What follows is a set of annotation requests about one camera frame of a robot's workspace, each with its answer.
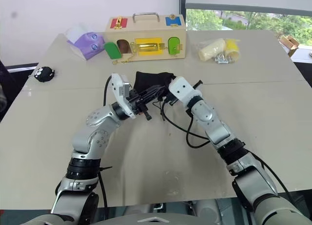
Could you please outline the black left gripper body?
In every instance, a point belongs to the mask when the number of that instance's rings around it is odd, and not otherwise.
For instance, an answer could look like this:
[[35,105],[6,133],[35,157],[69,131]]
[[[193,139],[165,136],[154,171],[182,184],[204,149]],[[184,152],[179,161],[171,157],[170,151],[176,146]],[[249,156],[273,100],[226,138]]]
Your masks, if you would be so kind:
[[136,89],[130,90],[127,100],[131,105],[134,115],[144,114],[147,120],[152,119],[146,106],[151,101],[151,96],[152,92],[150,89],[145,89],[141,92],[138,92]]

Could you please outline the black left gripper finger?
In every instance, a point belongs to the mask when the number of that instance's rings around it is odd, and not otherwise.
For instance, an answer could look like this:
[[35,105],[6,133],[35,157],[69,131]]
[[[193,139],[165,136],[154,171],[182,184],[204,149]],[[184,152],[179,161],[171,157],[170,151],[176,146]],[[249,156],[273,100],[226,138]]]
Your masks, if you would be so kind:
[[140,96],[157,96],[159,89],[163,85],[153,85],[139,93]]

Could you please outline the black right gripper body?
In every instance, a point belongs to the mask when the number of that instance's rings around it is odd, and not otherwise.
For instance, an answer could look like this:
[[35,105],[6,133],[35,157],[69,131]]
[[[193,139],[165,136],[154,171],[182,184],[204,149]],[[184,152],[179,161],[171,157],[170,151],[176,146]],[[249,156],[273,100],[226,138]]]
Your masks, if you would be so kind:
[[165,104],[167,104],[167,103],[173,103],[173,104],[175,104],[176,101],[177,101],[177,98],[170,92],[170,93],[168,94],[167,97],[164,97],[164,98],[163,98],[163,103],[162,103],[162,105],[165,105]]

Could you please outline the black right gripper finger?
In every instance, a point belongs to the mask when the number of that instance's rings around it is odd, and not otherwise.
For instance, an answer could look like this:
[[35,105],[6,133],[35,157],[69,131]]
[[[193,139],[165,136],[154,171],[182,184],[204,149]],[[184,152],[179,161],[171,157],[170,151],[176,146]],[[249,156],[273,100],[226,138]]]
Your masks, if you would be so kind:
[[157,98],[164,98],[167,97],[170,93],[168,86],[162,86],[157,94]]
[[166,96],[165,92],[163,89],[161,90],[153,90],[153,91],[148,91],[144,96],[143,96],[143,102],[145,104],[148,104],[154,100],[156,101],[162,101],[163,98]]

